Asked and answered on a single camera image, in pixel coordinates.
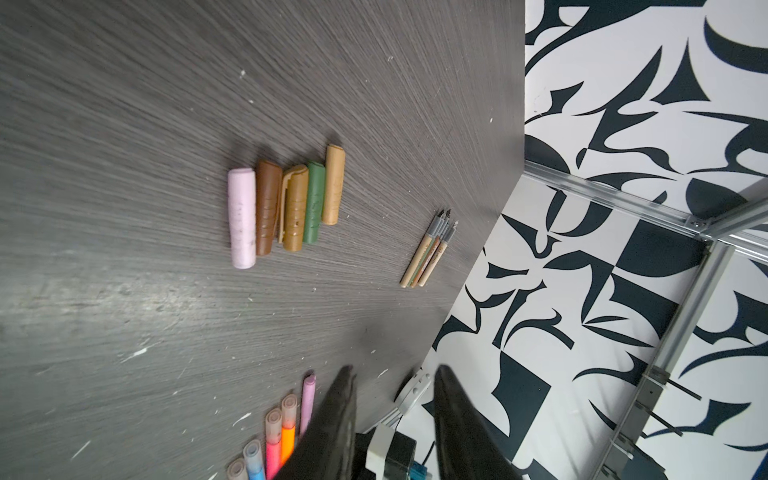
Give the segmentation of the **pink pen cap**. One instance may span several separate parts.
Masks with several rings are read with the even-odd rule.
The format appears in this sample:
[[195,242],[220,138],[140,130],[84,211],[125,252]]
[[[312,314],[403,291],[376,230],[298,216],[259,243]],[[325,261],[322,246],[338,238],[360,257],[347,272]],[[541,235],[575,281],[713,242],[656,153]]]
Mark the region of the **pink pen cap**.
[[228,172],[228,216],[232,264],[250,269],[256,263],[256,174],[252,168]]

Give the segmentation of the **orange marker pen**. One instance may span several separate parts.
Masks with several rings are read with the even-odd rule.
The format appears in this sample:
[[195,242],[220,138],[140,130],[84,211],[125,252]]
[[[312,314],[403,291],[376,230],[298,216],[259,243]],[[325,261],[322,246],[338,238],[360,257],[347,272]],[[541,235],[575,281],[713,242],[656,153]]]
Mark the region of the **orange marker pen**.
[[286,395],[281,401],[280,466],[288,461],[295,448],[298,407],[298,397],[293,393]]

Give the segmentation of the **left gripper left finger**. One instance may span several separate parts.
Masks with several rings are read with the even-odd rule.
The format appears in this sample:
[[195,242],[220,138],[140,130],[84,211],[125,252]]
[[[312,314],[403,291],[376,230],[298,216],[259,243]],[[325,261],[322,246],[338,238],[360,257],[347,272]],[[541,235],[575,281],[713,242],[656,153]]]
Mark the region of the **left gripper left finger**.
[[275,479],[351,479],[357,382],[352,365],[336,375],[291,457]]

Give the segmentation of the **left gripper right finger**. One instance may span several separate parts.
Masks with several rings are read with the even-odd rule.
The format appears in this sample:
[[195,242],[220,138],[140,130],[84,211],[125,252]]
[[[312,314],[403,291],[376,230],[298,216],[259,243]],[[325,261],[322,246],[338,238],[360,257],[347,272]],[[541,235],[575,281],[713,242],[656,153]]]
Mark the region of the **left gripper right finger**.
[[453,370],[434,380],[435,446],[441,479],[522,479],[488,434]]

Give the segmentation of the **brown pen cap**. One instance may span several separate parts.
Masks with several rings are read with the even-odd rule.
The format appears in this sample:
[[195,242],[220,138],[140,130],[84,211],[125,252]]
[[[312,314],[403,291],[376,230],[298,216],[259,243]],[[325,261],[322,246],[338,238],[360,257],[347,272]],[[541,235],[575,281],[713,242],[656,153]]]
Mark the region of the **brown pen cap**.
[[271,253],[276,235],[283,170],[271,161],[260,160],[256,166],[256,254]]

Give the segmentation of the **aluminium frame crossbar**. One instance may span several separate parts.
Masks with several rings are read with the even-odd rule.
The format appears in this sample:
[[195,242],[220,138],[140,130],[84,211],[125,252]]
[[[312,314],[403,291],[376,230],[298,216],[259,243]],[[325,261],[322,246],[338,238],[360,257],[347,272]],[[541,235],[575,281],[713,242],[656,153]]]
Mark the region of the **aluminium frame crossbar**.
[[556,189],[580,195],[604,207],[637,216],[667,230],[692,238],[708,239],[708,236],[703,234],[707,223],[697,217],[611,186],[570,175],[530,160],[524,162],[523,175]]

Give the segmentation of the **dark tan pen cap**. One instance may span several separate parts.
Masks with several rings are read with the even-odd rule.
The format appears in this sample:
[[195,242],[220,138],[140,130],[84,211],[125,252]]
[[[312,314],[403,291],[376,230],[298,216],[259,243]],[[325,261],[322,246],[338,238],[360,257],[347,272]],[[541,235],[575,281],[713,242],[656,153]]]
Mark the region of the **dark tan pen cap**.
[[278,241],[289,252],[298,252],[302,248],[308,183],[309,169],[306,165],[294,166],[283,174]]

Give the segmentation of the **pink cream marker pen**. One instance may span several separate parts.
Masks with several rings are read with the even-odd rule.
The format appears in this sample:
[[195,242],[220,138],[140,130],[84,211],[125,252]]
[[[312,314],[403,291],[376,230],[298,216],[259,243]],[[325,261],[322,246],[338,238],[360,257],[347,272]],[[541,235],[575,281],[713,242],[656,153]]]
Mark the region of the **pink cream marker pen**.
[[442,258],[445,250],[447,249],[447,246],[457,229],[458,223],[459,221],[453,222],[452,224],[446,227],[445,231],[442,234],[439,235],[437,240],[437,245],[430,252],[430,255],[427,260],[426,268],[423,270],[423,273],[420,275],[420,278],[417,281],[416,285],[418,287],[424,287],[425,284],[428,282],[430,276],[432,275],[437,264]]

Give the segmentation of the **green pen cap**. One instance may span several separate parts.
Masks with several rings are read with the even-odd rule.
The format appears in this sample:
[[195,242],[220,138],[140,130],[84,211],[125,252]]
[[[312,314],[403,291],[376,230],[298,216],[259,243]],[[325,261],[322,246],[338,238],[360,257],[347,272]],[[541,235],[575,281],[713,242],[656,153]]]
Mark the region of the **green pen cap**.
[[308,162],[307,167],[309,178],[303,241],[307,244],[313,244],[318,239],[322,219],[326,168],[323,164],[315,161]]

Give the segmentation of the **red marker pen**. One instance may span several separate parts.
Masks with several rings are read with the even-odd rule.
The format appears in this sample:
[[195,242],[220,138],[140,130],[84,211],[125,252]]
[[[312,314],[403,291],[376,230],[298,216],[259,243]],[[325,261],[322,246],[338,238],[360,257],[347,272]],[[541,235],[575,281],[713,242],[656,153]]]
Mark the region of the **red marker pen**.
[[265,445],[267,480],[272,480],[281,467],[282,412],[273,408],[265,416]]

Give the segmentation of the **tan pen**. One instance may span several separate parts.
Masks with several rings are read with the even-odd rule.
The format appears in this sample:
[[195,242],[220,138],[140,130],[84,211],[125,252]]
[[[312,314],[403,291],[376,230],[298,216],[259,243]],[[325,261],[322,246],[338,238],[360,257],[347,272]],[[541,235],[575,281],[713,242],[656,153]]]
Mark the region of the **tan pen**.
[[446,212],[444,210],[441,210],[434,216],[399,282],[401,288],[406,288],[410,285],[412,278],[416,273],[419,265],[421,264],[424,255],[437,236],[437,232],[441,225],[444,223],[445,217]]

